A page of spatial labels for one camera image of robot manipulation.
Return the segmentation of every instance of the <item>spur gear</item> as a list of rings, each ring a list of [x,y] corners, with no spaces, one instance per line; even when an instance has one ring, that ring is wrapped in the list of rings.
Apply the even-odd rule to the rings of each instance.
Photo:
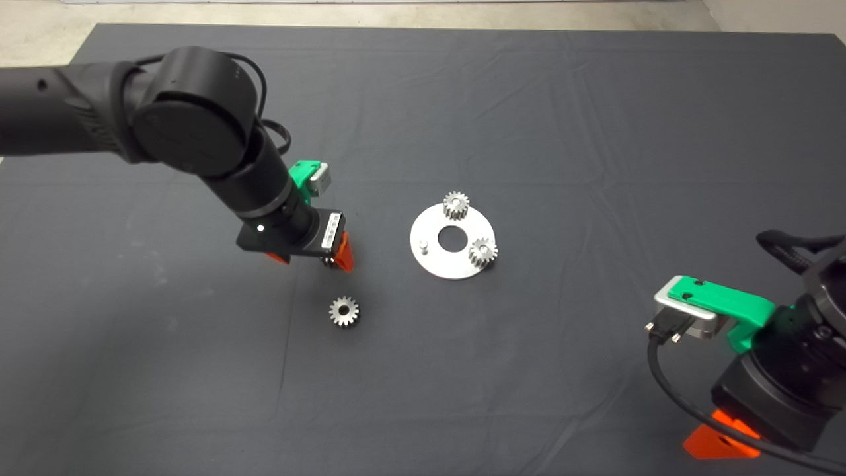
[[[493,240],[481,238],[470,245],[470,262],[478,268],[484,268],[497,259],[497,244]]]
[[[332,301],[329,317],[335,325],[346,329],[359,321],[359,305],[352,297],[339,297]]]
[[[451,220],[460,220],[467,215],[470,199],[460,191],[451,191],[443,198],[443,212]]]

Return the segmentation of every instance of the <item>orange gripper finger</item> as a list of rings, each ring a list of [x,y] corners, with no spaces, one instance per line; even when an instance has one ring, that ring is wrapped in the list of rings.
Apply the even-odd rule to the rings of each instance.
[[[276,253],[265,253],[265,254],[267,256],[273,258],[274,260],[279,261],[282,264],[290,264],[290,263],[288,263],[288,260],[286,260],[285,258],[277,255]]]
[[[341,246],[338,247],[338,252],[335,253],[335,264],[347,273],[353,272],[355,260],[353,259],[353,248],[349,245],[349,233],[344,231],[341,235]]]
[[[740,420],[729,417],[719,408],[711,415],[720,423],[758,440],[761,436]],[[728,438],[711,427],[700,425],[684,442],[684,449],[696,459],[757,458],[761,452]]]

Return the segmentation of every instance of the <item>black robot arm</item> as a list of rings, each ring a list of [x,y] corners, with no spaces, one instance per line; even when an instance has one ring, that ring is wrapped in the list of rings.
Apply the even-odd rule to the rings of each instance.
[[[244,222],[241,248],[333,262],[349,251],[344,216],[305,200],[257,102],[247,72],[202,47],[172,50],[155,72],[126,61],[0,69],[0,156],[113,152],[165,163],[200,177]]]
[[[673,342],[678,342],[681,334],[694,325],[700,326],[696,322],[699,310],[713,311],[710,302],[692,301],[707,295],[706,286],[712,284],[696,280],[693,286],[700,286],[699,291],[694,288],[685,292],[681,296],[684,305],[669,303],[646,326],[650,335],[647,348],[650,370],[673,402],[706,427],[716,430],[719,437],[716,450],[715,446],[702,444],[707,443],[712,432],[697,430],[685,442],[685,449],[694,456],[737,457],[725,456],[720,448],[743,446],[806,468],[846,475],[846,464],[809,453],[829,421],[846,407],[846,235],[803,238],[770,230],[759,234],[757,240],[782,264],[802,275],[805,292],[792,306],[776,307],[770,303],[772,307],[762,308],[770,313],[762,326],[753,331],[749,347],[740,347],[738,356],[711,388],[711,399],[718,412],[712,417],[684,398],[669,383],[657,358],[658,348],[671,336]],[[797,248],[822,255],[811,260]],[[762,299],[728,290],[719,298],[721,312],[733,313],[732,308],[741,301],[735,301],[736,295],[732,293],[738,292],[754,298],[745,301],[744,306]],[[685,306],[691,302],[696,309],[689,313]],[[754,304],[746,310],[750,316],[754,314]],[[718,414],[743,425],[727,426]]]

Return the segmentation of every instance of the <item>metal connector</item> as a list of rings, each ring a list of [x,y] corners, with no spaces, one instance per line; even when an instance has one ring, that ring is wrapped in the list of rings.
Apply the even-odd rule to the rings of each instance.
[[[669,291],[673,288],[673,286],[678,284],[682,278],[683,276],[674,276],[657,293],[655,293],[654,299],[657,303],[656,311],[660,312],[663,308],[670,307],[695,318],[694,323],[687,328],[685,334],[692,335],[693,337],[702,340],[711,339],[720,331],[722,326],[725,324],[726,319],[723,316],[718,316],[716,313],[708,311],[707,309],[692,306],[687,302],[677,301],[670,297]]]
[[[650,338],[657,338],[660,344],[664,344],[668,340],[673,344],[678,344],[682,340],[682,335],[690,328],[696,318],[690,316],[678,309],[672,307],[663,308],[658,314],[649,321],[644,327],[649,333]]]
[[[311,175],[305,186],[308,187],[311,196],[320,196],[326,192],[331,184],[332,176],[329,174],[329,164],[320,162],[320,168]]]

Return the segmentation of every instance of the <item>circular metal plate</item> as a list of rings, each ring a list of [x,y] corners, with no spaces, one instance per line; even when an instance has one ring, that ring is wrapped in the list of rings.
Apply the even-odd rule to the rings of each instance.
[[[449,226],[460,228],[467,235],[467,244],[459,252],[450,252],[441,246],[437,236]],[[485,215],[473,207],[468,207],[467,215],[460,220],[451,220],[443,212],[443,204],[438,203],[427,208],[411,225],[411,253],[417,263],[426,271],[445,280],[463,280],[481,271],[470,262],[470,244],[479,238],[496,241],[491,223]],[[424,252],[421,243],[426,244]]]

